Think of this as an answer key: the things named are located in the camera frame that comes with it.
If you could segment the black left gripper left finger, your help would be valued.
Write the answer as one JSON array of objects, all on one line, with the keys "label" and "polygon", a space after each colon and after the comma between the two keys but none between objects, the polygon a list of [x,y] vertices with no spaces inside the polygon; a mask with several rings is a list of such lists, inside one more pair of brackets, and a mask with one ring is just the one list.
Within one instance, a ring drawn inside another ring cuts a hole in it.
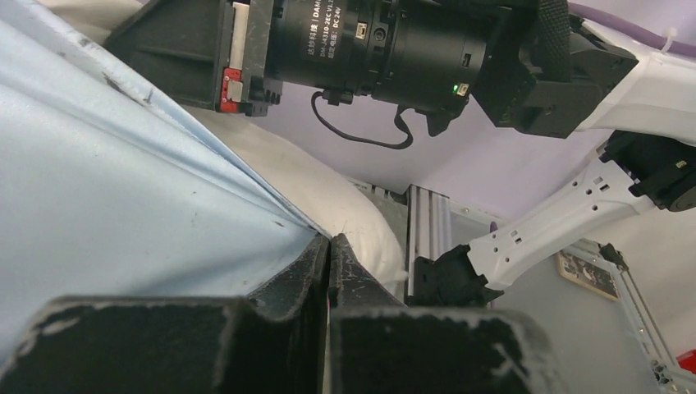
[{"label": "black left gripper left finger", "polygon": [[318,393],[330,242],[237,297],[65,296],[1,369],[4,393]]}]

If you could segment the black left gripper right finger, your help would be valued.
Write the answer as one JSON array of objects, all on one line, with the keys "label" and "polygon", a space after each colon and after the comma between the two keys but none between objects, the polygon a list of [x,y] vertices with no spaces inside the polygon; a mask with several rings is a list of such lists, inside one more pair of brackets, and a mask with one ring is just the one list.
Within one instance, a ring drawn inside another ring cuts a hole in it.
[{"label": "black left gripper right finger", "polygon": [[415,263],[416,288],[393,296],[333,238],[328,390],[331,393],[566,393],[542,328],[489,309],[486,288],[459,245]]}]

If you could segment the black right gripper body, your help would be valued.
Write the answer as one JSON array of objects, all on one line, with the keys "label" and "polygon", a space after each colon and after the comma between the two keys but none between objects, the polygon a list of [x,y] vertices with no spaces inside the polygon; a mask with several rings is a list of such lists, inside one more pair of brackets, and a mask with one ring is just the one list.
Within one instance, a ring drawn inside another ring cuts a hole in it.
[{"label": "black right gripper body", "polygon": [[269,76],[273,1],[149,1],[105,48],[182,105],[264,117],[282,83]]}]

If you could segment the white pillow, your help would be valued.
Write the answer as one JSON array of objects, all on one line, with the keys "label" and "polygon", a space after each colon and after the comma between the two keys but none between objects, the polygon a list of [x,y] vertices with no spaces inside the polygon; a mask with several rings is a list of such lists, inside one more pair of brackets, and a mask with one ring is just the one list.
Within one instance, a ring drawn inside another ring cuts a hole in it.
[{"label": "white pillow", "polygon": [[383,285],[402,282],[407,274],[404,255],[394,232],[380,212],[350,182],[301,148],[237,115],[166,101],[151,105],[151,85],[121,69],[112,83],[156,117],[134,139],[163,153],[204,154],[243,160],[274,190],[330,236],[343,234],[358,261]]}]

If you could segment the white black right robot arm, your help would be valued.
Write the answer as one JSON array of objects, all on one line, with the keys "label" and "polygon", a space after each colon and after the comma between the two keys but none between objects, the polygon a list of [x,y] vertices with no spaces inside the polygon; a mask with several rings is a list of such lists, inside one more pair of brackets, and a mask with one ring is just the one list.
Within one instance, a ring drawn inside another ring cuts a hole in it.
[{"label": "white black right robot arm", "polygon": [[470,100],[497,127],[603,152],[521,219],[409,267],[410,305],[484,306],[600,225],[695,206],[695,54],[566,1],[150,1],[106,49],[178,103],[262,117],[284,83],[369,96],[445,131]]}]

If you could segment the light blue pillowcase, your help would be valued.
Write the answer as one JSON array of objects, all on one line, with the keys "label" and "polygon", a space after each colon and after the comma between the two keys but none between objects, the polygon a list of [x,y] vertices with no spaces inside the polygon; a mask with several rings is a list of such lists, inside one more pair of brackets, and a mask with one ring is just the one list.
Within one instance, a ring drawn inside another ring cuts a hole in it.
[{"label": "light blue pillowcase", "polygon": [[38,2],[2,2],[3,359],[54,298],[241,296],[314,234],[151,83]]}]

